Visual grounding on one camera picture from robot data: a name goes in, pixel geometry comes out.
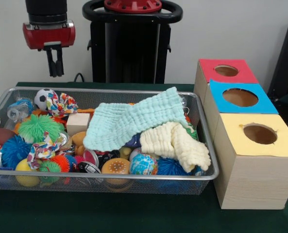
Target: black cable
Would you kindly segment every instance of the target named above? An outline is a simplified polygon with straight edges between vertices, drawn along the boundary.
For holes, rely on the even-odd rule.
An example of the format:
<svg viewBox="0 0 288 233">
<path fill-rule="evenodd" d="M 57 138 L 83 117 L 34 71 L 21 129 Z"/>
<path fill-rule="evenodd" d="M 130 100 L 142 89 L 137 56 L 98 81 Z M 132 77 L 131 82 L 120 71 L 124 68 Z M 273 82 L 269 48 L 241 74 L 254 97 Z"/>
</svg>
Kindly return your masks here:
<svg viewBox="0 0 288 233">
<path fill-rule="evenodd" d="M 74 82 L 77 81 L 78 76 L 81 77 L 81 80 L 82 80 L 82 82 L 84 83 L 84 82 L 85 82 L 85 78 L 84 78 L 84 76 L 82 75 L 82 73 L 78 73 L 78 74 L 76 74 L 76 77 L 75 77 L 75 79 L 74 79 Z"/>
</svg>

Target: circular hole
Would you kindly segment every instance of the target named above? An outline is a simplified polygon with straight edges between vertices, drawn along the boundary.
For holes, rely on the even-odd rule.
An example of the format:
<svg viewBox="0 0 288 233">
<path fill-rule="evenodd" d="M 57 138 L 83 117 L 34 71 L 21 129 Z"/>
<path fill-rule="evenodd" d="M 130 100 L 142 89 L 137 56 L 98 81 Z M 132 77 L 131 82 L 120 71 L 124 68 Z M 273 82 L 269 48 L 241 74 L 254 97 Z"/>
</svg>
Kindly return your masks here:
<svg viewBox="0 0 288 233">
<path fill-rule="evenodd" d="M 237 68 L 232 67 L 232 66 L 227 66 L 227 65 L 216 66 L 214 70 L 218 74 L 220 74 L 222 76 L 227 76 L 227 77 L 233 77 L 239 73 Z"/>
<path fill-rule="evenodd" d="M 275 131 L 261 124 L 248 124 L 243 129 L 245 136 L 259 144 L 272 144 L 276 141 Z"/>
<path fill-rule="evenodd" d="M 240 107 L 251 107 L 258 103 L 258 97 L 248 90 L 232 88 L 223 92 L 225 100 Z"/>
</svg>

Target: wire mesh basket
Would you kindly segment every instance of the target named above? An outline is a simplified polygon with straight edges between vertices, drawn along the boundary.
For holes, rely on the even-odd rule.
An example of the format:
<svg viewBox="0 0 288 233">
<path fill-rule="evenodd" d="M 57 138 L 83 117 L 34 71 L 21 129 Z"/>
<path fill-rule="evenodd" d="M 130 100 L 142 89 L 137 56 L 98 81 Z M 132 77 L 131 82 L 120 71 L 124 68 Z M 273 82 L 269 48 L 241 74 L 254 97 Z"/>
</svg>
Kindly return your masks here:
<svg viewBox="0 0 288 233">
<path fill-rule="evenodd" d="M 34 99 L 40 87 L 15 87 L 0 97 L 0 128 L 13 129 L 14 123 L 7 117 L 7 107 L 20 98 Z M 156 95 L 157 91 L 120 91 L 100 89 L 52 88 L 57 93 L 65 92 L 74 97 L 81 109 L 96 108 L 102 102 L 137 103 L 145 98 Z M 89 173 L 52 173 L 0 170 L 0 189 L 4 190 L 37 190 L 63 192 L 123 192 L 123 193 L 154 193 L 154 194 L 190 194 L 202 193 L 210 180 L 218 176 L 219 168 L 212 141 L 199 97 L 189 92 L 179 92 L 189 108 L 189 118 L 197 127 L 199 140 L 209 149 L 211 166 L 207 171 L 197 172 L 193 176 L 161 176 L 161 175 L 114 175 Z M 25 187 L 18 183 L 17 178 L 54 179 L 50 185 Z"/>
</svg>

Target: white wall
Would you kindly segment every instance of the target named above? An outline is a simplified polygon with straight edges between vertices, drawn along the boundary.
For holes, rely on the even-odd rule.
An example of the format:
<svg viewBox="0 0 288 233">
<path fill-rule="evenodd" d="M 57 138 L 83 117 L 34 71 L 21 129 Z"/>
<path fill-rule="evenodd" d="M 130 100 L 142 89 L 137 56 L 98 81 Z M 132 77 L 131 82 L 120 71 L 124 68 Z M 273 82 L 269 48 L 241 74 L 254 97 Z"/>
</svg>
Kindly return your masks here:
<svg viewBox="0 0 288 233">
<path fill-rule="evenodd" d="M 86 50 L 89 21 L 82 16 L 86 0 L 68 0 L 76 41 L 63 50 L 65 76 L 48 75 L 45 52 L 29 50 L 22 23 L 28 21 L 24 0 L 0 0 L 0 94 L 19 81 L 68 82 L 77 72 L 91 81 L 91 57 Z M 288 0 L 174 0 L 184 10 L 173 24 L 167 83 L 194 83 L 199 58 L 246 59 L 268 88 L 288 26 Z"/>
</svg>

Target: light green cloth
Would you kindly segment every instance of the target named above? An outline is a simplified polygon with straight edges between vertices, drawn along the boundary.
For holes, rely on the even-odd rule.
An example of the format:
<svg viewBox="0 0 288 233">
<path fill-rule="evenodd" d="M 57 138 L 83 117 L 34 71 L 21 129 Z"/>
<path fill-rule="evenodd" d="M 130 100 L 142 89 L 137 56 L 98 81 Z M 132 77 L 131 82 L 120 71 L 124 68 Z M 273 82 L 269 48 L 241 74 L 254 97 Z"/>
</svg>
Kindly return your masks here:
<svg viewBox="0 0 288 233">
<path fill-rule="evenodd" d="M 84 146 L 89 150 L 119 150 L 133 135 L 168 121 L 188 127 L 176 87 L 135 105 L 101 103 L 89 124 Z"/>
</svg>

